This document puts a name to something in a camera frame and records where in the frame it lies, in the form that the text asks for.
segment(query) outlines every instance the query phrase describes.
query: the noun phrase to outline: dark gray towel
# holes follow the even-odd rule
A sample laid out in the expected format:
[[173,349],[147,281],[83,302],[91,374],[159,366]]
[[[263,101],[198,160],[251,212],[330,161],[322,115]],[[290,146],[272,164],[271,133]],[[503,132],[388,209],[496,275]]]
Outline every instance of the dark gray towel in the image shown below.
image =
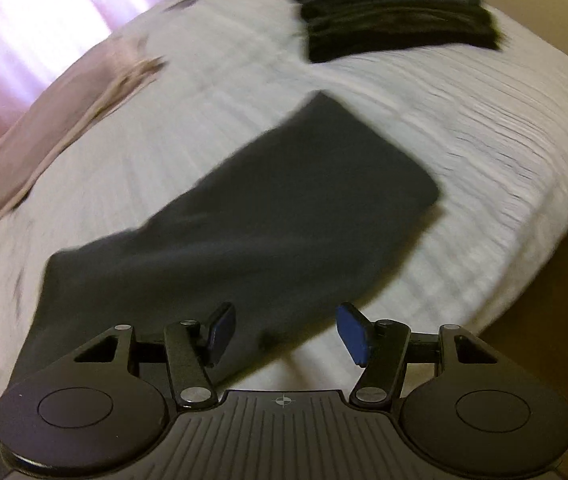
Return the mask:
[[160,333],[231,301],[219,383],[361,297],[437,197],[419,164],[319,93],[141,228],[52,256],[11,382],[113,325]]

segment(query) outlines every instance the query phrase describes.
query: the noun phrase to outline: crosshair marking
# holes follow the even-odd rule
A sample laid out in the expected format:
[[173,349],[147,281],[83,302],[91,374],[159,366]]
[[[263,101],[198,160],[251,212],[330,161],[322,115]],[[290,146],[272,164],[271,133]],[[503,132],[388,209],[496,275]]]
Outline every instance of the crosshair marking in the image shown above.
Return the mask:
[[282,408],[288,406],[291,402],[295,402],[290,397],[286,397],[286,394],[282,394],[281,397],[276,398],[273,402],[278,403]]

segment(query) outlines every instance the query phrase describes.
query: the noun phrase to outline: metal screw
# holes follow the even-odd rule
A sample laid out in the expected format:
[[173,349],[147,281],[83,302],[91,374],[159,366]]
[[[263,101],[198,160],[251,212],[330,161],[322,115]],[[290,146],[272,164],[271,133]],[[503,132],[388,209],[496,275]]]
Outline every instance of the metal screw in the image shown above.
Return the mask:
[[185,388],[179,393],[179,396],[186,402],[192,402],[193,404],[197,402],[204,402],[210,399],[212,392],[208,388],[203,388],[202,386],[192,386],[190,388]]
[[358,389],[355,397],[367,404],[374,404],[375,402],[382,402],[386,398],[386,392],[375,386],[366,386]]

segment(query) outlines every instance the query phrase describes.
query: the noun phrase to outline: textured white blanket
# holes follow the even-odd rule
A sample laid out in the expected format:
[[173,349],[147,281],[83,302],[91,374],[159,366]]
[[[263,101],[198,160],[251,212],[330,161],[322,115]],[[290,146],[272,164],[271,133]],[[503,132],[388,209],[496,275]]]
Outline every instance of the textured white blanket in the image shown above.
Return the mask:
[[[442,189],[438,218],[368,302],[370,318],[477,332],[567,231],[568,57],[507,16],[494,11],[502,52],[454,45],[310,65],[292,0],[176,1],[124,29],[148,34],[148,54],[167,61],[158,80],[62,153],[0,222],[0,394],[51,254],[138,226],[318,89]],[[330,329],[236,386],[348,390],[360,372]]]

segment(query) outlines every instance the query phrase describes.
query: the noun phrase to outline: pillowcase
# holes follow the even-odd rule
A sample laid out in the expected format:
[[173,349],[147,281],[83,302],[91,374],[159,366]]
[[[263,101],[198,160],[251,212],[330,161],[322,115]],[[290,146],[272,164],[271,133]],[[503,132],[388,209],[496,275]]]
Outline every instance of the pillowcase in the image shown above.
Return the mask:
[[56,79],[0,138],[0,218],[66,147],[152,80],[144,43],[111,37]]

